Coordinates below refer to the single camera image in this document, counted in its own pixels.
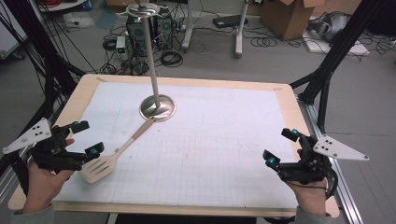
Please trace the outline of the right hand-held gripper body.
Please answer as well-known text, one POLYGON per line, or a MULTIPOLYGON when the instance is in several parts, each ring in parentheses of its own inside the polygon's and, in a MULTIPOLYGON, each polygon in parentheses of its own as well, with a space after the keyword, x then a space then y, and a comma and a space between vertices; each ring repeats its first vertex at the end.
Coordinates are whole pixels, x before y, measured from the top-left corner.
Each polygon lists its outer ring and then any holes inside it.
POLYGON ((301 133, 297 141, 301 146, 300 160, 280 162, 276 169, 283 181, 298 181, 303 185, 322 181, 325 177, 334 178, 330 158, 349 161, 368 161, 370 158, 327 134, 319 139, 301 133))

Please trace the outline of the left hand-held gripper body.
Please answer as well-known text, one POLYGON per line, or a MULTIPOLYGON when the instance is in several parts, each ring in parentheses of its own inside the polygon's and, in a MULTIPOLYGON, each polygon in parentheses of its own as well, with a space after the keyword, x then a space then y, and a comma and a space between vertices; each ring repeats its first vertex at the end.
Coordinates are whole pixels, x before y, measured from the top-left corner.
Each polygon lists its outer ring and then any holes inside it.
POLYGON ((42 118, 14 142, 4 147, 3 153, 10 154, 32 146, 30 154, 39 168, 56 172, 79 171, 85 163, 86 154, 66 150, 66 137, 71 133, 72 123, 50 127, 49 121, 42 118))

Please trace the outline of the beige slotted spatula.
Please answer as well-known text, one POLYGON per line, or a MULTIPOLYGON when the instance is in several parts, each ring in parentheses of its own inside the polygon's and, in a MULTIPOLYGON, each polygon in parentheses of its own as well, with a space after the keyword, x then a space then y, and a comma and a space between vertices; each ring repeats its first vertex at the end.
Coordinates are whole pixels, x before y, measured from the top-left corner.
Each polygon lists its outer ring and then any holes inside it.
POLYGON ((132 137, 116 152, 110 156, 100 156, 84 165, 79 171, 81 177, 89 184, 95 183, 104 177, 110 175, 116 167, 119 156, 139 137, 141 136, 153 123, 154 117, 147 119, 132 135, 132 137))

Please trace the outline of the metal utensil stand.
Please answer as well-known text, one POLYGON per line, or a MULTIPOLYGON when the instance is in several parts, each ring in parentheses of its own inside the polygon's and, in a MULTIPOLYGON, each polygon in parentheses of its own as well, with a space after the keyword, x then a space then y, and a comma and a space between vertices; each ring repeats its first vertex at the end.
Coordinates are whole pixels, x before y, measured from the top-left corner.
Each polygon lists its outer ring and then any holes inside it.
POLYGON ((155 4, 151 4, 149 0, 135 0, 135 3, 129 5, 125 10, 128 15, 137 17, 142 21, 142 30, 145 37, 148 58, 148 71, 153 91, 153 94, 141 103, 140 114, 145 119, 153 118, 156 121, 161 122, 172 118, 176 113, 177 106, 171 97, 159 93, 154 65, 152 39, 149 29, 149 19, 156 16, 159 11, 160 7, 155 4))

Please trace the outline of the person's right hand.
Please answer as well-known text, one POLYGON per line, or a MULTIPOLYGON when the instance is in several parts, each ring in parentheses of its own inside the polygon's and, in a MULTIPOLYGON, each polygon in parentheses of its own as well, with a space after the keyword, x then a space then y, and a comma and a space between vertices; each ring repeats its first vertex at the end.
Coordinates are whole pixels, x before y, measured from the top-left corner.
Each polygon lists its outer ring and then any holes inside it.
POLYGON ((287 185, 294 192, 299 207, 302 210, 312 215, 326 216, 326 180, 311 182, 306 185, 298 181, 288 181, 287 185))

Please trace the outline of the white grid paper mat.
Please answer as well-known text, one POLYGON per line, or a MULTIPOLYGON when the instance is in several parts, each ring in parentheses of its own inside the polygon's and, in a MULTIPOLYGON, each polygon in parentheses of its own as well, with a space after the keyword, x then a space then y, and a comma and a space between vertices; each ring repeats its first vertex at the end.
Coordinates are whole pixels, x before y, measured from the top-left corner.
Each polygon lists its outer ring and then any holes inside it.
POLYGON ((274 91, 162 86, 177 109, 155 122, 96 183, 73 175, 60 201, 294 208, 293 192, 264 151, 293 161, 274 91))

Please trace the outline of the small white power unit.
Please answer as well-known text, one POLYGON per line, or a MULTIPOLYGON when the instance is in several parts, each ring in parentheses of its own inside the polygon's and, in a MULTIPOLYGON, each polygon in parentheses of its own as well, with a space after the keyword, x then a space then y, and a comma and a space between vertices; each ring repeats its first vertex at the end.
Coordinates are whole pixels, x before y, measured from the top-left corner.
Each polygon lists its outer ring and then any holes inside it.
POLYGON ((119 54, 126 52, 126 37, 125 36, 117 37, 116 50, 119 54))

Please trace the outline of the white foam board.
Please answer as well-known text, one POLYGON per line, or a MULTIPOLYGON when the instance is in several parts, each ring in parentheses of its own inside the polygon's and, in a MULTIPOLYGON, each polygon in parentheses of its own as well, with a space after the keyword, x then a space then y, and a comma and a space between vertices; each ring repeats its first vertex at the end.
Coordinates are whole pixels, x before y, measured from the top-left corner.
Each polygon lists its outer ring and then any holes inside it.
MULTIPOLYGON (((303 43, 309 53, 327 54, 332 48, 330 43, 325 41, 320 35, 310 31, 304 32, 303 43)), ((348 52, 348 55, 354 56, 368 56, 369 54, 370 51, 360 41, 356 41, 348 52)))

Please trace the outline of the clear plastic bag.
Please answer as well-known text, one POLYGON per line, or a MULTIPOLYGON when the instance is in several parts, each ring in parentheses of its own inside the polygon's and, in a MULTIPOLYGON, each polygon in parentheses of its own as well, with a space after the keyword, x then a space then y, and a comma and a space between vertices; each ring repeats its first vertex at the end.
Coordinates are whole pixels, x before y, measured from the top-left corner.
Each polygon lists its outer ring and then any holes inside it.
POLYGON ((93 19, 88 12, 70 12, 63 14, 65 25, 69 28, 89 28, 93 19))

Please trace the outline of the grey plastic device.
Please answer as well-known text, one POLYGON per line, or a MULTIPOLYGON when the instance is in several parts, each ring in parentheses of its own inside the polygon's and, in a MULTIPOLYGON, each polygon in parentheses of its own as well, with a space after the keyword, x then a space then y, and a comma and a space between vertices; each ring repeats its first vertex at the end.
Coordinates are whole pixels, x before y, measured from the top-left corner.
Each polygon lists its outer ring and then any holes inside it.
POLYGON ((339 11, 324 12, 319 17, 310 20, 306 30, 314 31, 325 41, 332 43, 346 28, 350 18, 350 15, 339 11))

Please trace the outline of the white round table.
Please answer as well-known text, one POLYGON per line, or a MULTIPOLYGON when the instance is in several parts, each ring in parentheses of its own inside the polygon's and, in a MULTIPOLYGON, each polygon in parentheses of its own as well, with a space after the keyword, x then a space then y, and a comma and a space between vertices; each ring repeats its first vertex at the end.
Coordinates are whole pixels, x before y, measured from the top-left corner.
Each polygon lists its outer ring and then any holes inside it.
POLYGON ((60 10, 65 10, 65 9, 69 9, 72 7, 81 7, 87 0, 76 0, 74 2, 66 2, 65 0, 62 0, 58 5, 56 6, 44 6, 41 5, 40 3, 37 4, 38 9, 41 12, 45 12, 45 11, 60 11, 60 10))

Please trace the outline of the black computer tower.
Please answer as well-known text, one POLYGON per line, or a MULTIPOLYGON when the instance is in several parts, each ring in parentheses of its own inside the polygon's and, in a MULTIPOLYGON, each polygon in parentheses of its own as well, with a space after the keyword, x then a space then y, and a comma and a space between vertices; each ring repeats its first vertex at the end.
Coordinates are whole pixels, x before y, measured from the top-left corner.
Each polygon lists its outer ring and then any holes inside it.
POLYGON ((173 47, 173 22, 167 7, 129 5, 126 9, 126 27, 132 49, 139 56, 146 56, 142 19, 148 17, 149 32, 154 47, 158 50, 173 47))

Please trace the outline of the flat black box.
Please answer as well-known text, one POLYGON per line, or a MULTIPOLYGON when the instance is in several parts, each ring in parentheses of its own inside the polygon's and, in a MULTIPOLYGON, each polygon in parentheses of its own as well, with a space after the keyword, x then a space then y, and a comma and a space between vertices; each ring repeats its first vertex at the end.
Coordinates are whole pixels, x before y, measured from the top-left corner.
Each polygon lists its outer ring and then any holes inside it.
POLYGON ((239 27, 241 21, 240 15, 219 17, 212 20, 213 24, 219 28, 239 27))

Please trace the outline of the aluminium rail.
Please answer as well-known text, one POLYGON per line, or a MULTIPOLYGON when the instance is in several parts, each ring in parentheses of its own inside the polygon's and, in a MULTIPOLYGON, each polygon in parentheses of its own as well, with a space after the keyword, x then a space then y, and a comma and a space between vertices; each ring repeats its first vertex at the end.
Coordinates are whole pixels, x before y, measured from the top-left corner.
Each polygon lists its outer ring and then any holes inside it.
MULTIPOLYGON (((298 100, 298 105, 303 113, 304 121, 309 132, 316 138, 319 138, 323 134, 323 131, 317 125, 317 110, 313 105, 306 105, 300 100, 298 100)), ((349 190, 347 181, 344 177, 338 160, 330 159, 330 162, 332 163, 332 168, 338 175, 338 187, 335 193, 338 210, 342 213, 348 224, 363 224, 361 213, 353 199, 351 191, 349 190)))

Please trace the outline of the black metal frame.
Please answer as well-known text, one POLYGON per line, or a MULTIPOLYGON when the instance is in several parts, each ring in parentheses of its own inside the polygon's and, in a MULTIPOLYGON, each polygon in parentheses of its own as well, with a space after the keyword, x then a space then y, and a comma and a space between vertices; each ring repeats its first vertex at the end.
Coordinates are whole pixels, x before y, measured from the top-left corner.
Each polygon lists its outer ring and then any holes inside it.
POLYGON ((298 94, 298 99, 306 105, 313 105, 316 97, 320 94, 316 124, 322 133, 325 133, 327 102, 334 71, 345 59, 368 23, 379 12, 380 8, 389 1, 361 0, 345 29, 335 40, 320 66, 313 73, 290 83, 293 89, 306 84, 304 91, 298 94))
POLYGON ((2 6, 6 6, 10 14, 16 19, 35 52, 31 51, 30 45, 21 39, 16 29, 1 14, 0 22, 28 54, 36 73, 45 80, 45 100, 31 119, 30 124, 33 124, 41 118, 49 118, 54 113, 53 105, 60 96, 71 96, 78 84, 72 78, 72 74, 82 77, 85 72, 67 62, 61 56, 35 14, 29 0, 0 0, 0 7, 2 6))

